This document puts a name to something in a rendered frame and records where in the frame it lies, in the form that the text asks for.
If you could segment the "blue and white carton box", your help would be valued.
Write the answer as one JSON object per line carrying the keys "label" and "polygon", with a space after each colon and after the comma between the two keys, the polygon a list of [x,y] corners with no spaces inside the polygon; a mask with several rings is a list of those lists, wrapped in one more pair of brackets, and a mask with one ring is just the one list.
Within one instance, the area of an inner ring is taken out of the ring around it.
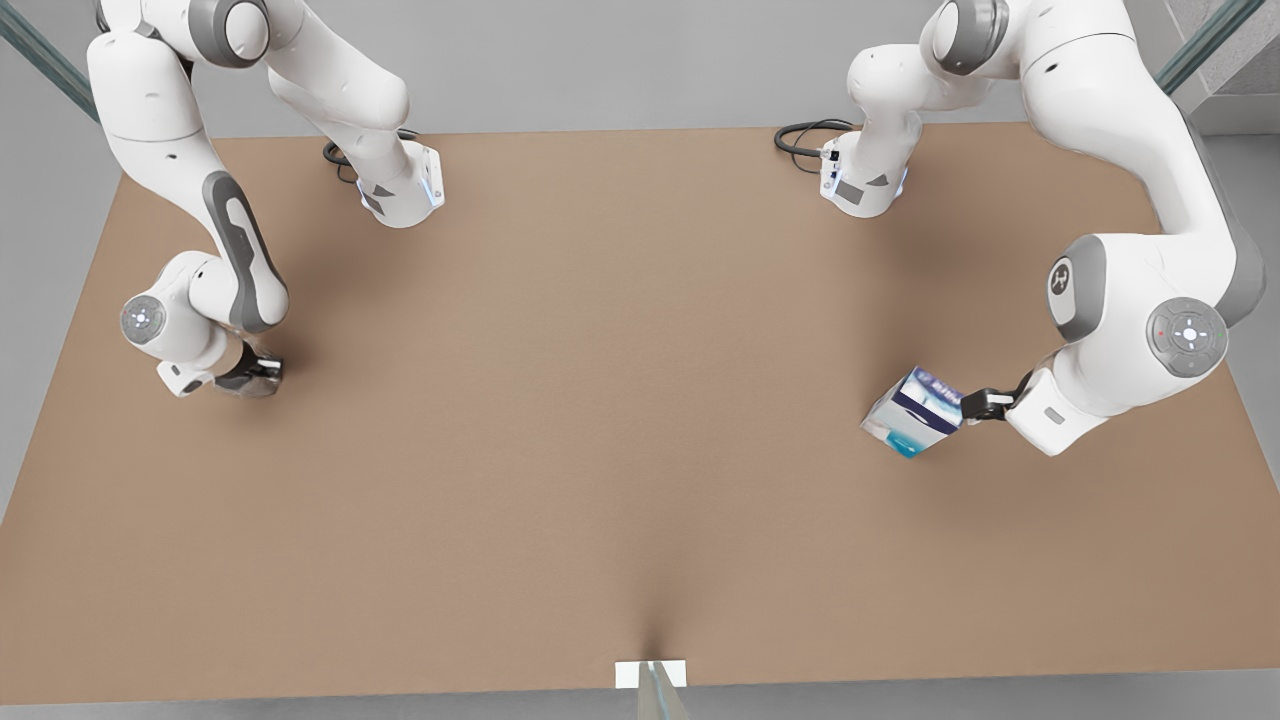
{"label": "blue and white carton box", "polygon": [[915,366],[872,406],[861,429],[904,457],[914,457],[964,423],[963,393]]}

